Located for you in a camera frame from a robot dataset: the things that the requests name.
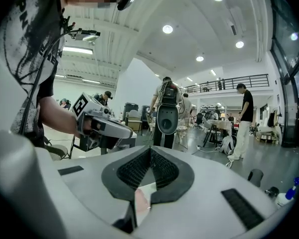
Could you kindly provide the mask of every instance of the white pants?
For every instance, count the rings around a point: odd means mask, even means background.
[[[234,150],[235,157],[242,157],[246,156],[248,144],[249,144],[249,129],[250,129],[251,122],[249,121],[241,121],[239,123],[239,129],[237,133],[237,143]]]

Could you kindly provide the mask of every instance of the gray floor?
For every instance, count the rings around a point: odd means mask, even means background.
[[[204,134],[198,128],[190,128],[187,132],[188,149],[174,145],[174,149],[183,151],[184,154],[193,154],[202,158],[211,159],[222,164],[228,162],[224,153],[215,152],[213,144],[207,143],[203,151],[197,151],[197,145],[202,145]],[[136,145],[146,145],[148,136],[138,136]],[[258,142],[253,136],[250,136],[250,144],[247,155],[244,159],[234,161],[231,169],[244,178],[252,169],[260,169],[264,173],[260,188],[262,190],[275,186],[280,192],[286,192],[293,185],[293,179],[299,176],[299,148],[282,148],[279,145],[271,143]],[[144,178],[142,185],[154,181],[151,171]]]

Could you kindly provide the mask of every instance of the balcony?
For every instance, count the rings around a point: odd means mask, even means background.
[[[182,87],[182,93],[196,94],[196,93],[208,93],[216,91],[233,92],[236,91],[236,87],[239,83],[246,85],[247,89],[254,90],[270,90],[268,74],[251,75],[244,77],[237,77],[231,79],[221,79],[219,81],[205,82],[188,87]]]

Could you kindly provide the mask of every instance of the sneaker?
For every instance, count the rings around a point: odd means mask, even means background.
[[[229,160],[239,160],[239,157],[236,157],[236,156],[234,156],[234,155],[229,155],[229,156],[227,156],[227,158],[228,158]]]

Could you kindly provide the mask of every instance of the railing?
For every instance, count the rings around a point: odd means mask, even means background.
[[[198,85],[182,87],[183,93],[201,93],[210,91],[232,90],[236,89],[238,83],[243,83],[246,88],[269,87],[268,74],[251,75],[231,79],[221,79],[219,81],[205,82]]]

